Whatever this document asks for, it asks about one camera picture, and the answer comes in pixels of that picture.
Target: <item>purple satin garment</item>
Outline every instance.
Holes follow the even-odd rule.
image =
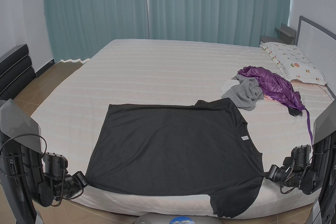
[[[300,93],[294,91],[290,82],[263,67],[247,66],[239,70],[238,74],[248,78],[257,79],[262,92],[283,105],[299,109],[300,111],[306,110],[308,132],[310,140],[313,142],[313,134],[310,130],[309,112],[301,102]]]

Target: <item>tile floor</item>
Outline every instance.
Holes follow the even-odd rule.
[[[81,66],[81,62],[59,62],[53,65],[25,87],[15,98],[15,103],[31,115],[64,79]],[[59,207],[35,206],[41,212],[45,224],[131,224],[136,219],[89,208],[72,201],[63,201]],[[311,208],[312,205],[307,205],[263,218],[222,221],[225,224],[304,224]],[[15,223],[15,219],[0,186],[0,224],[12,223]]]

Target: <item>gray cloth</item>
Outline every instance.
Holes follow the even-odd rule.
[[[239,109],[251,111],[257,100],[264,99],[263,90],[255,78],[237,74],[233,79],[239,80],[240,84],[229,88],[222,98],[230,98]]]

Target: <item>pillow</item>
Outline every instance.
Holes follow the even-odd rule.
[[[267,42],[260,45],[278,65],[285,79],[304,83],[325,85],[323,74],[315,67],[295,45]]]

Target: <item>t-shirt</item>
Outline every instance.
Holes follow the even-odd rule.
[[[86,176],[113,193],[208,194],[214,214],[235,217],[258,196],[262,154],[229,99],[192,106],[109,105]]]

